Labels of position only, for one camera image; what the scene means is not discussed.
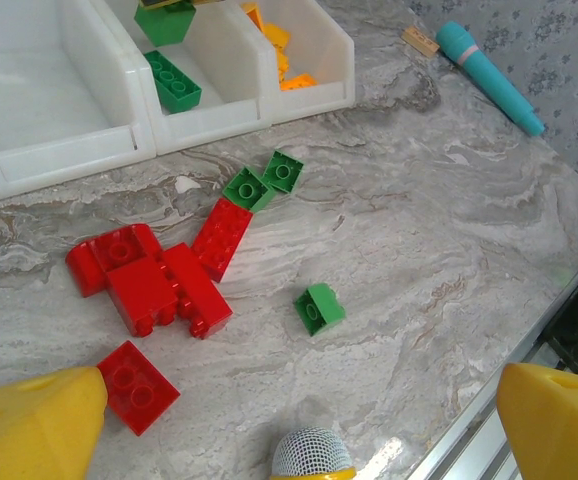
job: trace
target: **marble countertop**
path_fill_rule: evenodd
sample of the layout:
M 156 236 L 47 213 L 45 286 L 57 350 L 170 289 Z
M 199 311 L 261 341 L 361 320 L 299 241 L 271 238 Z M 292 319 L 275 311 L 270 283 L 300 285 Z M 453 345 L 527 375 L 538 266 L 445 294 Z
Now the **marble countertop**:
M 177 321 L 135 344 L 181 391 L 141 437 L 107 412 L 92 479 L 253 479 L 303 425 L 340 433 L 362 480 L 404 478 L 578 268 L 578 176 L 440 57 L 401 3 L 327 0 L 356 42 L 353 109 L 0 202 L 0 384 L 95 364 L 129 338 L 80 298 L 70 247 L 149 223 L 191 242 L 244 165 L 304 160 L 257 214 L 207 340 Z M 348 317 L 309 337 L 292 300 L 329 283 Z

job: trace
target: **green duplo brick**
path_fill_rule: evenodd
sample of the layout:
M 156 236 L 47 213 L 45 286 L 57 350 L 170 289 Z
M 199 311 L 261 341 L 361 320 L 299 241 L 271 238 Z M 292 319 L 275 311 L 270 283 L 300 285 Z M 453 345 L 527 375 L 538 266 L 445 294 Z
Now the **green duplo brick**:
M 133 18 L 151 43 L 161 47 L 181 43 L 195 14 L 196 7 L 183 1 L 155 9 L 138 5 Z
M 160 52 L 145 53 L 156 81 L 160 103 L 170 113 L 191 110 L 200 103 L 202 89 Z
M 276 195 L 276 192 L 258 174 L 243 168 L 222 191 L 227 200 L 252 213 L 259 212 Z
M 276 150 L 262 178 L 276 190 L 291 193 L 302 171 L 302 162 Z
M 294 303 L 309 335 L 314 336 L 345 318 L 345 309 L 326 283 L 309 287 Z

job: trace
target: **teal microphone toy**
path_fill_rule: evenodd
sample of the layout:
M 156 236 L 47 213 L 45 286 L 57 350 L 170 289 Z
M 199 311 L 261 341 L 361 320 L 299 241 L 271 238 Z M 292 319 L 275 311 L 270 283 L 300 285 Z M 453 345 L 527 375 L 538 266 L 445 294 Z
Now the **teal microphone toy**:
M 491 63 L 462 26 L 456 22 L 446 23 L 436 35 L 436 41 L 445 55 L 464 68 L 516 125 L 529 135 L 544 132 L 545 126 L 534 113 L 531 104 Z

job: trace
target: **toy block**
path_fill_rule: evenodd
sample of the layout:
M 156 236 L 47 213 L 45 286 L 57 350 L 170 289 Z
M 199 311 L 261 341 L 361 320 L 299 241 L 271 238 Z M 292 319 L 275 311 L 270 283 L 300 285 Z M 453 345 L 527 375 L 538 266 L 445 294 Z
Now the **toy block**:
M 433 57 L 440 46 L 413 25 L 402 34 L 402 39 L 427 57 Z
M 146 337 L 154 325 L 173 322 L 178 297 L 156 260 L 144 257 L 107 276 L 109 296 L 133 336 Z
M 253 213 L 219 198 L 191 250 L 214 282 L 220 282 L 244 236 Z
M 326 283 L 307 288 L 294 305 L 311 336 L 332 327 L 346 316 L 336 293 Z
M 140 436 L 180 396 L 180 392 L 129 341 L 98 364 L 109 407 Z
M 302 172 L 302 162 L 276 150 L 269 160 L 262 179 L 276 190 L 291 193 Z
M 95 367 L 0 387 L 0 480 L 85 478 L 106 404 Z
M 258 4 L 255 2 L 247 2 L 241 4 L 240 7 L 245 11 L 247 16 L 256 25 L 256 27 L 258 27 L 258 29 L 262 32 L 264 24 L 262 23 L 262 15 L 260 15 Z
M 284 50 L 289 43 L 289 40 L 291 40 L 291 34 L 289 32 L 273 23 L 267 23 L 262 28 L 262 32 L 265 34 L 265 37 L 267 37 L 267 40 L 269 40 L 274 47 L 279 48 L 280 50 Z
M 276 48 L 276 61 L 278 62 L 278 71 L 282 73 L 287 73 L 287 71 L 289 70 L 289 59 L 278 48 Z
M 166 7 L 180 1 L 182 0 L 140 0 L 139 3 L 145 10 L 153 10 L 154 8 Z
M 65 262 L 83 297 L 107 287 L 107 273 L 139 258 L 154 256 L 162 248 L 145 224 L 122 227 L 86 240 L 67 254 Z
M 176 245 L 162 253 L 161 262 L 180 299 L 178 315 L 191 320 L 191 335 L 204 339 L 224 327 L 233 312 L 191 249 Z
M 181 43 L 191 25 L 196 8 L 189 2 L 176 2 L 152 10 L 138 5 L 134 20 L 155 47 Z
M 202 89 L 160 52 L 145 53 L 156 82 L 158 99 L 170 113 L 191 110 L 200 103 Z
M 302 75 L 298 75 L 291 80 L 285 80 L 284 82 L 281 82 L 280 90 L 295 90 L 297 88 L 314 87 L 316 85 L 318 85 L 318 82 L 315 78 L 313 78 L 308 73 L 303 73 Z
M 578 479 L 578 375 L 509 364 L 496 403 L 524 480 Z
M 267 206 L 276 192 L 257 173 L 245 167 L 227 184 L 222 194 L 239 207 L 256 213 Z

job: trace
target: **floral wallpaper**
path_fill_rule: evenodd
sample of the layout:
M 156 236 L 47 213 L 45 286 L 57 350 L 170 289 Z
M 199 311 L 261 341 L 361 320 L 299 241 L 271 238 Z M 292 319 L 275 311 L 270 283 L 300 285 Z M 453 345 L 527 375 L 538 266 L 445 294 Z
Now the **floral wallpaper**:
M 408 0 L 433 30 L 455 20 L 536 107 L 578 172 L 578 0 Z

